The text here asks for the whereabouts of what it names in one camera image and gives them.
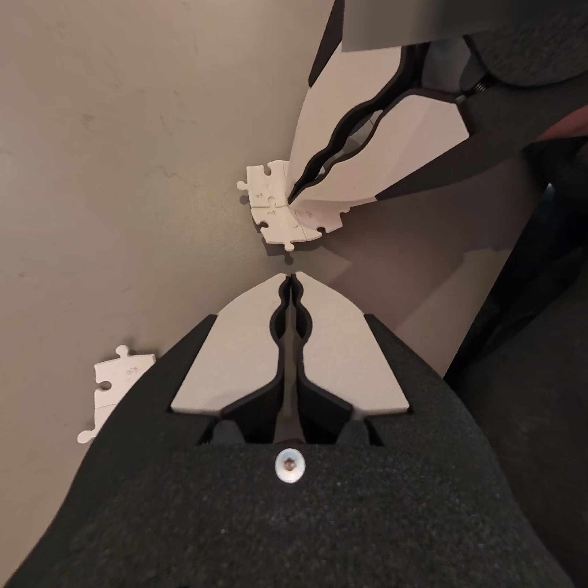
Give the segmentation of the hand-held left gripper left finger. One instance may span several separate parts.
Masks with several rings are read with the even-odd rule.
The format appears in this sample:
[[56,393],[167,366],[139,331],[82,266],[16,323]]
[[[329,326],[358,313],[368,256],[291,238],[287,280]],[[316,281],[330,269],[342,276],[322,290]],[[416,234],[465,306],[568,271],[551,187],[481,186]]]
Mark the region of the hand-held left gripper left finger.
[[290,276],[279,273],[216,315],[171,403],[175,413],[234,421],[249,443],[272,443],[283,406],[281,341]]

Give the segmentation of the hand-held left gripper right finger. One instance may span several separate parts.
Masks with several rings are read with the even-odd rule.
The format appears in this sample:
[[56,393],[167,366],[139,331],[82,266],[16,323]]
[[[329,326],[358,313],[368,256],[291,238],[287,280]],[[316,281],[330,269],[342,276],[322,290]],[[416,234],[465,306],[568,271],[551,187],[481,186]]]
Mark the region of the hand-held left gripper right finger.
[[306,443],[335,443],[366,418],[404,415],[410,405],[366,315],[303,272],[292,275],[296,393]]

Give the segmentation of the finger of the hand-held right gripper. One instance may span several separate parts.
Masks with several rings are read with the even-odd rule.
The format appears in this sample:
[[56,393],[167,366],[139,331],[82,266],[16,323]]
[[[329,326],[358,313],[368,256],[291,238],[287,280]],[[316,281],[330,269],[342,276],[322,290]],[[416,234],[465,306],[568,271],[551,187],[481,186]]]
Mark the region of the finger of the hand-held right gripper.
[[380,115],[365,142],[336,160],[292,206],[357,206],[469,138],[455,102],[409,93]]
[[402,47],[343,52],[339,45],[306,93],[289,160],[289,202],[339,153],[352,131],[383,108],[403,68]]

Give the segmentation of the joined white puzzle pieces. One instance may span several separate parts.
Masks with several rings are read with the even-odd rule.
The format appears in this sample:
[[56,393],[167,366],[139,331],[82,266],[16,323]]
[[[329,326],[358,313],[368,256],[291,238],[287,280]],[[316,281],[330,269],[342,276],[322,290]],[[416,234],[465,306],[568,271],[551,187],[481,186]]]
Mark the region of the joined white puzzle pieces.
[[77,436],[77,443],[83,445],[92,441],[119,402],[136,382],[155,364],[154,354],[131,354],[127,345],[116,347],[116,358],[94,365],[96,384],[94,391],[93,429],[83,430]]
[[265,242],[283,245],[291,252],[296,243],[320,239],[321,230],[329,233],[341,228],[341,215],[348,213],[350,207],[310,203],[300,212],[293,210],[285,193],[288,167],[287,160],[273,160],[268,163],[266,174],[263,165],[248,166],[246,182],[239,180],[236,186],[247,192],[252,218],[256,225],[263,225],[261,234]]

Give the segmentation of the person's right hand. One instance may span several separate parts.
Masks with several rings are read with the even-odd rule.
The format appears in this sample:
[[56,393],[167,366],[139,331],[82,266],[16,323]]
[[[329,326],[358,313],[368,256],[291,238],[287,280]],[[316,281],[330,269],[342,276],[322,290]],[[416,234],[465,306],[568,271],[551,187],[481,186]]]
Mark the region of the person's right hand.
[[581,107],[539,135],[534,142],[587,136],[588,106]]

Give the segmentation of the person's dark clothing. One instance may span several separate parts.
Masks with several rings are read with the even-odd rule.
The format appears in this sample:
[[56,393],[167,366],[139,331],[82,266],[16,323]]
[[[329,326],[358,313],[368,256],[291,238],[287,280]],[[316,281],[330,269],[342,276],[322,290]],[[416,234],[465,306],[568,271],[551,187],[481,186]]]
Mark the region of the person's dark clothing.
[[587,136],[523,151],[540,198],[445,379],[587,587]]

